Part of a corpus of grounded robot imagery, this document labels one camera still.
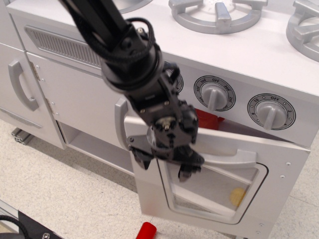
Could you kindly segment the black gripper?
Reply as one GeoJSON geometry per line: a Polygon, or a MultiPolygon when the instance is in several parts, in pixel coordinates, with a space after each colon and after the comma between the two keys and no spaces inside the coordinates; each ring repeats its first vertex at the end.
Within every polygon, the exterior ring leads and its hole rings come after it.
{"type": "Polygon", "coordinates": [[[144,170],[149,168],[153,159],[181,165],[178,172],[181,183],[186,182],[193,173],[200,172],[204,164],[204,158],[188,145],[168,148],[147,135],[129,136],[127,143],[135,161],[144,170]]]}

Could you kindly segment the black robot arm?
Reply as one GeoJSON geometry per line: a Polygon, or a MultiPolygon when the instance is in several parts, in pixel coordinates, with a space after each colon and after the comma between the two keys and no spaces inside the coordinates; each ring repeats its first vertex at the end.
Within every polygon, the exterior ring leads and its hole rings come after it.
{"type": "Polygon", "coordinates": [[[191,148],[198,117],[193,106],[179,99],[174,88],[179,67],[164,62],[150,22],[124,19],[111,0],[64,0],[62,5],[101,57],[107,85],[125,96],[116,110],[120,122],[131,105],[148,126],[147,134],[137,136],[127,136],[125,127],[118,126],[120,143],[142,169],[148,169],[153,159],[161,159],[180,166],[180,182],[199,172],[204,158],[191,148]]]}

